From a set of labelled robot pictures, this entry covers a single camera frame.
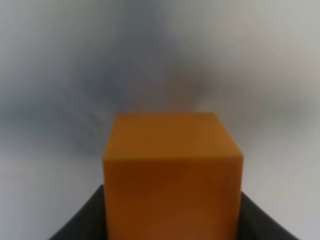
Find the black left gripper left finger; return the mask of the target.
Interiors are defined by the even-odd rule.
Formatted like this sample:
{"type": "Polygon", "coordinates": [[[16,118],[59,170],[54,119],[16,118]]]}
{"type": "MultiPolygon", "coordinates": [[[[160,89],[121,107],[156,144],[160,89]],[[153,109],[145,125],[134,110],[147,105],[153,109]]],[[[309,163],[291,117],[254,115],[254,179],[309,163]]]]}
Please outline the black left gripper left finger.
{"type": "Polygon", "coordinates": [[[52,237],[52,240],[107,240],[104,186],[52,237]]]}

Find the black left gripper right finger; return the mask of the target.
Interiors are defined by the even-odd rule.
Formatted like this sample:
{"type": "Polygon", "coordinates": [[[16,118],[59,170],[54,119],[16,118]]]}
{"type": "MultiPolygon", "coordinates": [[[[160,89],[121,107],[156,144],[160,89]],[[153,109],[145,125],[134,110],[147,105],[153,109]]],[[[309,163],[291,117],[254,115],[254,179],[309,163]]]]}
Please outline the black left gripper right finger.
{"type": "Polygon", "coordinates": [[[239,240],[297,240],[246,194],[241,193],[237,238],[239,240]]]}

